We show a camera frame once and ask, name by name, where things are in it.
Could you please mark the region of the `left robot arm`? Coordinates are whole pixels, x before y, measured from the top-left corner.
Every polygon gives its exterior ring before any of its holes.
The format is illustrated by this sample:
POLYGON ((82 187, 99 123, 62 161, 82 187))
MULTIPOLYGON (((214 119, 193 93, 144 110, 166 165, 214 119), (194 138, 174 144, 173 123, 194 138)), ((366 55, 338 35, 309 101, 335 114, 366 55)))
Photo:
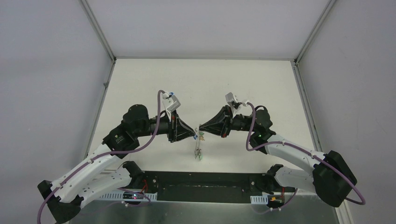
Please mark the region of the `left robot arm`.
POLYGON ((68 173, 53 181, 43 180, 37 188, 44 204, 57 224, 73 219, 82 208, 102 194, 129 186, 136 189, 142 184, 143 172, 133 161, 127 161, 114 172, 96 178, 110 165, 126 155, 145 149, 157 135, 164 134, 171 143, 195 136, 194 130, 184 123, 172 106, 149 118, 144 105, 133 105, 100 145, 68 173))

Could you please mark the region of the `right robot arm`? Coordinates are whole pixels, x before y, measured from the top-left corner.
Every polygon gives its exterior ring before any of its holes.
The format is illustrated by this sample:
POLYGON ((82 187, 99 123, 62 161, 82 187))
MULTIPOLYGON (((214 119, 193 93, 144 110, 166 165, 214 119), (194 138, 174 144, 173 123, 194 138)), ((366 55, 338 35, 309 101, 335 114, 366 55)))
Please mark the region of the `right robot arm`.
POLYGON ((323 202, 339 207, 352 190, 357 179, 344 158, 336 151, 316 152, 295 145, 272 131, 273 125, 266 107, 254 108, 251 115, 233 115, 233 107, 226 105, 199 129, 222 138, 231 131, 247 131, 246 148, 281 158, 295 166, 273 165, 264 175, 266 192, 272 193, 281 187, 292 187, 315 193, 323 202))

